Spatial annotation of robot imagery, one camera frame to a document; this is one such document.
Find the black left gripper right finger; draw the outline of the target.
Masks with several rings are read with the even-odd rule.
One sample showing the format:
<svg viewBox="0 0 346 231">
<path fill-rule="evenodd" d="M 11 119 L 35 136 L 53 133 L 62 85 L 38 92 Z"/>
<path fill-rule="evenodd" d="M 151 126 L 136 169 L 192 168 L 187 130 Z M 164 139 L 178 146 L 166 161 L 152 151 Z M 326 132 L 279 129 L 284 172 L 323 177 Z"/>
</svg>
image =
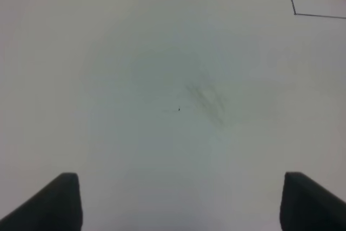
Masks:
<svg viewBox="0 0 346 231">
<path fill-rule="evenodd" d="M 281 230 L 345 230 L 345 202 L 303 173 L 287 172 L 280 205 Z"/>
</svg>

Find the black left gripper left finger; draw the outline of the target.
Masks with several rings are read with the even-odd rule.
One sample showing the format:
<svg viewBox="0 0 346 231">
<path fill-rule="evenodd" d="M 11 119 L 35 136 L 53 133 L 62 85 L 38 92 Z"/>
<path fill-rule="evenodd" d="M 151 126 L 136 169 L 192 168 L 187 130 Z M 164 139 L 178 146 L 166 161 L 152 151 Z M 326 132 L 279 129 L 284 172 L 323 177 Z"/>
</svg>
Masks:
<svg viewBox="0 0 346 231">
<path fill-rule="evenodd" d="M 81 230 L 83 209 L 76 173 L 62 173 L 1 219 L 1 230 Z"/>
</svg>

